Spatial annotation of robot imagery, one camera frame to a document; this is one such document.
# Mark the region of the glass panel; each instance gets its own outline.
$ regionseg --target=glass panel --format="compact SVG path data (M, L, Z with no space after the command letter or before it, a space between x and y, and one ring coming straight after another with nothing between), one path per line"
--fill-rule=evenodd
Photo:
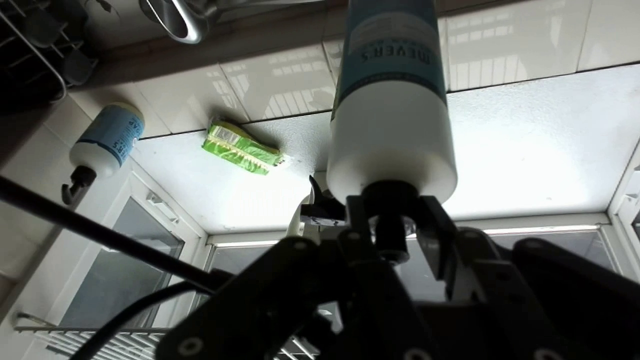
M600 230L573 230L573 232L543 232L543 235L493 235L493 238L505 247L515 249L523 238L543 238L555 242L556 247L575 253L590 262L597 262L603 269L616 270L612 258L609 256L606 245L600 237Z
M183 241L175 238L132 198L127 203L114 230L175 258L181 256L184 247ZM169 282L171 275L110 249L103 249L60 327L100 328L121 310L138 299L165 288ZM150 327L156 310L158 306L136 317L129 328Z
M493 238L505 249L512 249L518 241L528 237L544 238L605 269L614 270L614 265L609 256L606 245L599 228L573 230L573 232L538 232L538 235L533 235L533 232L493 235ZM218 249L213 261L213 266L239 275L267 251L268 247ZM417 237L408 238L408 253L411 253L411 261L397 266L397 275L401 276L411 297L420 302L444 302L444 282L439 282L433 276L433 270L423 256Z
M518 232L518 235L490 235L500 247L512 249L523 238L544 238L555 242L590 262L597 262L605 269L614 270L614 265L609 256L606 245L600 237L600 230L573 230L573 232ZM412 237L408 241L411 261L397 269L401 281L415 300L420 302L443 302L444 300L444 282L437 282L433 270L428 269L423 251Z

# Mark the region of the soap bar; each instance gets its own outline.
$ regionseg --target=soap bar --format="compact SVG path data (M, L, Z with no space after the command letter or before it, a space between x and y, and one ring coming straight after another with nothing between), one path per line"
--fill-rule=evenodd
M231 122L216 122L208 131L202 148L252 174L268 174L284 162L281 150L257 143Z

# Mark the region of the bottle label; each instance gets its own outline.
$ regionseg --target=bottle label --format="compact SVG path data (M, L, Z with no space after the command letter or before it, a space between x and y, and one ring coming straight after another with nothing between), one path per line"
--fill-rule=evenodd
M383 81L426 87L447 102L433 0L350 0L336 106Z
M142 131L144 122L138 115L121 106L107 106L79 143L97 145L122 165L132 153L135 143L142 137Z

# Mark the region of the wire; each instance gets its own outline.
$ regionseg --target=wire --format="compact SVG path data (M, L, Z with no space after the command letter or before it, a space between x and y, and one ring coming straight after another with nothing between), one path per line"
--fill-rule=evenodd
M161 269L165 273L176 275L184 279L187 282L194 285L197 288L205 292L216 292L229 279L229 273L213 270L202 273L201 269L194 269L187 262L181 262L169 255L163 255L155 249L149 249L121 232L114 232L103 225L97 225L57 203L51 203L49 198L43 198L29 188L23 188L20 185L2 179L0 177L0 198L16 208L23 208L34 216L40 216L49 222L60 225L77 235L82 235L86 238L93 238L95 242L114 249L122 255L129 255L132 258L138 258L155 269Z
M197 290L193 285L189 282L179 282L173 285L169 288L163 288L155 294L149 294L144 299L140 299L138 302L131 304L129 308L125 308L117 318L113 318L110 322L107 322L89 342L85 342L77 354L73 354L71 360L91 360L95 359L103 346L109 345L110 338L114 338L118 335L118 331L131 322L135 317L138 317L144 310L150 310L155 304L166 302L171 299L176 299L184 292L193 292Z

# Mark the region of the blue-white bottle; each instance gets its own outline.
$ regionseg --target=blue-white bottle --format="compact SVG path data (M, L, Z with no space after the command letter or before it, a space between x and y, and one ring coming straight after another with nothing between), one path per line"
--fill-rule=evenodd
M73 204L97 177L109 179L118 172L142 133L144 121L136 108L129 105L105 106L71 150L71 160L77 170L73 174L73 186L62 186L62 200Z
M350 0L327 182L345 204L385 180L457 188L433 0Z

